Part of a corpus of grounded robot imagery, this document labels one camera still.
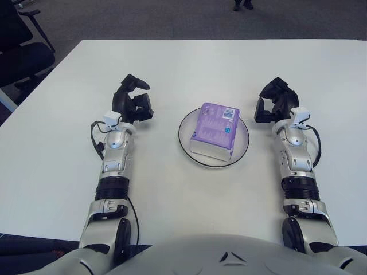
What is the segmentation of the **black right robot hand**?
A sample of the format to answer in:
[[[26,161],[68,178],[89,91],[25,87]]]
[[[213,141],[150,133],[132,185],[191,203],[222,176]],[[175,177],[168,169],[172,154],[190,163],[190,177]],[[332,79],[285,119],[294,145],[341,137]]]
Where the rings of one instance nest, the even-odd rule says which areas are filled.
[[[272,109],[265,110],[264,99],[271,100]],[[292,108],[299,107],[298,95],[280,77],[268,83],[259,94],[254,114],[255,122],[271,123],[290,119]]]

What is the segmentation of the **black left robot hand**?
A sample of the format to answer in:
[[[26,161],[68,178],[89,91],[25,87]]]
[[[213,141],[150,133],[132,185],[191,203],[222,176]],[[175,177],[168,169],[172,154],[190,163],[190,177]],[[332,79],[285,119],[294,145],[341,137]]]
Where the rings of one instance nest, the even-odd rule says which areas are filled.
[[[143,80],[128,74],[114,93],[112,111],[121,115],[122,122],[133,124],[135,121],[145,121],[153,117],[154,111],[147,93],[133,98],[129,96],[135,88],[149,90],[150,86]]]

